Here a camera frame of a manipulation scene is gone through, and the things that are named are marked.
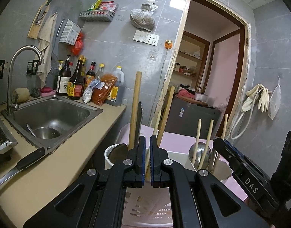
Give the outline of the grey cabinet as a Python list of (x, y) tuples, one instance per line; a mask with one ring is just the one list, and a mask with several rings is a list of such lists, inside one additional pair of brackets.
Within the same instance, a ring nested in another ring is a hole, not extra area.
[(206, 139), (210, 121), (213, 120), (213, 130), (221, 111), (217, 108), (192, 104), (179, 97), (174, 97), (170, 107), (165, 132), (196, 137), (198, 120), (201, 119), (200, 139)]

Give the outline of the yellow capped bottle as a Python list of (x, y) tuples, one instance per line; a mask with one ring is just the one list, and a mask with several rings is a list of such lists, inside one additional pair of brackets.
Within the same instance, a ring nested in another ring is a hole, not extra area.
[(99, 64), (99, 69), (95, 75), (96, 79), (100, 80), (102, 78), (102, 76), (104, 75), (104, 67), (105, 67), (104, 63)]

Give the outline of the metal spoon in holder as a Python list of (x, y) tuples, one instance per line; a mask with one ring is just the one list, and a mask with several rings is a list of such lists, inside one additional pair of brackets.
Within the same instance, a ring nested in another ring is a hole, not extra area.
[(127, 158), (128, 151), (129, 150), (127, 144), (124, 143), (118, 144), (109, 153), (109, 160), (113, 164), (121, 162)]

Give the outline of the white box on wall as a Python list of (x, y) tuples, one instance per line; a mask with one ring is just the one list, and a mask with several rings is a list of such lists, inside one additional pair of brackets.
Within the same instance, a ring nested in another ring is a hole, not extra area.
[(73, 21), (68, 20), (60, 36), (59, 42), (74, 46), (80, 32), (81, 27)]

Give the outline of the white wall switch panel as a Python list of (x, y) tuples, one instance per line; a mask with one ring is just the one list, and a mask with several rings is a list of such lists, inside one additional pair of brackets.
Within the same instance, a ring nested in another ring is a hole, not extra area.
[(155, 35), (153, 33), (136, 30), (133, 36), (133, 41), (145, 43), (152, 46), (157, 46), (159, 37), (160, 37), (159, 35)]

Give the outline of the white seasoning packet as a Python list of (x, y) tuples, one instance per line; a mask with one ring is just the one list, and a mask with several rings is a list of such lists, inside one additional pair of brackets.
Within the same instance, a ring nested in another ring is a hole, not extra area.
[(83, 103), (87, 104), (91, 100), (94, 89), (102, 89), (104, 85), (105, 82), (100, 81), (99, 79), (94, 79), (91, 81), (82, 95)]

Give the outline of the stainless steel sink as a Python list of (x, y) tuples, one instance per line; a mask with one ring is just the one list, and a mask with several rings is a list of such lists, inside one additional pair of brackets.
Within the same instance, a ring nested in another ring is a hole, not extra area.
[[(36, 148), (44, 147), (53, 153), (62, 143), (103, 112), (100, 108), (61, 96), (48, 96), (19, 105), (10, 114), (1, 114), (10, 125)], [(54, 139), (39, 139), (32, 132), (39, 127), (50, 127), (61, 134)]]

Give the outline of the red plastic bag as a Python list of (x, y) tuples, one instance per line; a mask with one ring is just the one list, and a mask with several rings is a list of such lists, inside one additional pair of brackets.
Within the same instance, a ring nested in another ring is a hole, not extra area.
[(78, 56), (81, 50), (83, 49), (84, 47), (83, 39), (84, 39), (84, 34), (80, 32), (78, 34), (75, 44), (70, 47), (70, 51), (74, 56)]

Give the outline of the cream rubber gloves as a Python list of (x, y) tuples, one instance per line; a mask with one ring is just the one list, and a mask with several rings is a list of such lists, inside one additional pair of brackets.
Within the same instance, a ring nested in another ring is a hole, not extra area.
[(263, 84), (257, 84), (251, 90), (245, 92), (247, 99), (243, 102), (241, 111), (247, 112), (258, 102), (258, 110), (262, 113), (268, 111), (269, 90)]

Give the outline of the dark wine bottle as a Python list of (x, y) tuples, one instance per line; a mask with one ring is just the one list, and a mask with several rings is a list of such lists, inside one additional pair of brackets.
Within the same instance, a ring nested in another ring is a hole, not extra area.
[(59, 74), (57, 76), (56, 95), (67, 96), (68, 82), (71, 77), (69, 64), (70, 64), (70, 54), (67, 55), (66, 61), (62, 62), (62, 68), (60, 69)]

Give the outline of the hanging clear plastic bag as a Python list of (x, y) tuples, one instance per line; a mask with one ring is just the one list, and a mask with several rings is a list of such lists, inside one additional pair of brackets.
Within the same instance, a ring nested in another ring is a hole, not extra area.
[(280, 108), (281, 103), (281, 85), (280, 85), (280, 77), (278, 76), (278, 85), (275, 87), (274, 91), (269, 100), (269, 107), (267, 114), (271, 120), (273, 120)]

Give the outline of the red chili powder bag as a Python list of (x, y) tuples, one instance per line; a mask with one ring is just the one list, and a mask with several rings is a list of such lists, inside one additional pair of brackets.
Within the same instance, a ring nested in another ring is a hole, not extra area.
[(117, 80), (118, 78), (113, 74), (104, 74), (100, 83), (94, 88), (91, 101), (102, 106)]

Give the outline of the orange wall hook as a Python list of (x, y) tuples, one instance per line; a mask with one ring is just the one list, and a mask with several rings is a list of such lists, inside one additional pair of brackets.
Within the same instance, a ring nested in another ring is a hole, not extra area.
[(166, 49), (171, 49), (172, 46), (173, 46), (173, 42), (172, 42), (172, 40), (166, 40), (166, 41), (165, 41), (165, 43), (164, 43), (164, 47), (165, 47)]

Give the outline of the brown sponge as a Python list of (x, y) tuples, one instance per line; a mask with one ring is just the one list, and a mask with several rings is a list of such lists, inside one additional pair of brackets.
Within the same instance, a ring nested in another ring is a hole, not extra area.
[(12, 93), (12, 102), (19, 104), (29, 99), (30, 91), (28, 88), (17, 88)]

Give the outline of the white plastic utensil holder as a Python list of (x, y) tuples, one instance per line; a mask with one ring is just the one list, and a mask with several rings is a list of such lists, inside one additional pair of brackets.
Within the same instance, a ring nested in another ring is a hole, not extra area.
[[(116, 146), (111, 145), (104, 152), (105, 170), (113, 166), (109, 155)], [(186, 169), (196, 171), (186, 153), (168, 151), (168, 156)], [(231, 173), (229, 165), (220, 160), (214, 176), (226, 183)], [(143, 188), (127, 188), (122, 227), (173, 227), (169, 189), (153, 188), (147, 181)]]

